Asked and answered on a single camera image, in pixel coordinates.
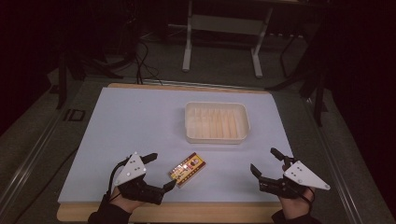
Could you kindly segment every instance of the white table leg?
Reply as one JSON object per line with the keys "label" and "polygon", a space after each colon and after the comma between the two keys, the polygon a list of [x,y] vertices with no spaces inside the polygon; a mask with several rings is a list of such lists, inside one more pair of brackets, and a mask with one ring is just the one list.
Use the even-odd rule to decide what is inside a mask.
{"label": "white table leg", "polygon": [[273,8],[272,7],[268,8],[265,21],[262,23],[262,29],[260,30],[259,33],[259,40],[257,41],[256,47],[251,49],[251,58],[253,61],[254,74],[256,75],[257,78],[262,77],[262,67],[260,66],[259,51],[260,48],[262,47],[262,41],[264,40],[265,32],[267,30],[272,12],[273,12]]}
{"label": "white table leg", "polygon": [[184,50],[184,59],[183,59],[183,72],[190,71],[190,61],[191,61],[191,16],[192,16],[192,0],[189,1],[189,17],[187,18],[187,43],[186,48]]}

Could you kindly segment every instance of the hand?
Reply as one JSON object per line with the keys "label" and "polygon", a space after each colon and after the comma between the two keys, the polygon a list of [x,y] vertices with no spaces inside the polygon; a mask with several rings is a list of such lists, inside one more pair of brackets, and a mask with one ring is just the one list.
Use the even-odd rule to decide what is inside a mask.
{"label": "hand", "polygon": [[122,210],[124,210],[127,213],[132,213],[137,207],[144,204],[139,201],[133,201],[123,198],[122,195],[120,194],[120,190],[117,187],[114,188],[110,199],[112,199],[110,201],[111,204],[120,207]]}
{"label": "hand", "polygon": [[[314,189],[307,189],[303,196],[310,202],[314,199]],[[302,198],[285,199],[279,197],[285,219],[294,219],[309,213],[309,203]]]}

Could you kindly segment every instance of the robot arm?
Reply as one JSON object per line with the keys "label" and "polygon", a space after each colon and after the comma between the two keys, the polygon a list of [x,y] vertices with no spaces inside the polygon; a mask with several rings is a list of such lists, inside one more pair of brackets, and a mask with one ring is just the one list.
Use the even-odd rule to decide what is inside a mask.
{"label": "robot arm", "polygon": [[284,156],[274,147],[271,148],[271,153],[280,161],[285,162],[286,171],[283,178],[274,180],[263,177],[262,173],[253,164],[250,164],[251,173],[259,179],[260,191],[275,194],[282,198],[295,199],[301,197],[308,187],[330,189],[328,184],[300,161]]}
{"label": "robot arm", "polygon": [[156,159],[156,153],[149,154],[145,157],[140,157],[137,153],[134,153],[128,159],[120,162],[111,174],[107,198],[109,199],[109,195],[111,194],[110,192],[115,172],[121,166],[124,166],[114,182],[114,185],[119,188],[122,197],[144,203],[161,204],[163,195],[174,188],[176,180],[170,181],[163,185],[162,188],[148,185],[143,180],[147,170],[145,164],[155,161]]}

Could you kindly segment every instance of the white table surface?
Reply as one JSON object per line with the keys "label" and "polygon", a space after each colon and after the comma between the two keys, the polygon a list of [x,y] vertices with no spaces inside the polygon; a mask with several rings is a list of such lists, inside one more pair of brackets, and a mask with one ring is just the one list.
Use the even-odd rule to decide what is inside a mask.
{"label": "white table surface", "polygon": [[[247,138],[240,145],[188,143],[188,102],[243,104],[250,123]],[[253,163],[266,177],[282,177],[283,163],[271,147],[292,156],[270,93],[103,88],[58,202],[100,202],[113,168],[134,152],[158,153],[156,161],[146,164],[145,177],[156,187],[169,182],[168,172],[192,152],[206,161],[198,176],[166,193],[163,202],[277,202],[276,196],[259,191],[249,169]]]}

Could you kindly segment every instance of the translucent plastic tray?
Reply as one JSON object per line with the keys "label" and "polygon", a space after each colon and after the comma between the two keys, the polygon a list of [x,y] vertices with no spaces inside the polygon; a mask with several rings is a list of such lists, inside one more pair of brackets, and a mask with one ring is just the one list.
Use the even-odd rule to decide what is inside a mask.
{"label": "translucent plastic tray", "polygon": [[241,104],[190,102],[185,116],[190,143],[240,144],[250,130]]}

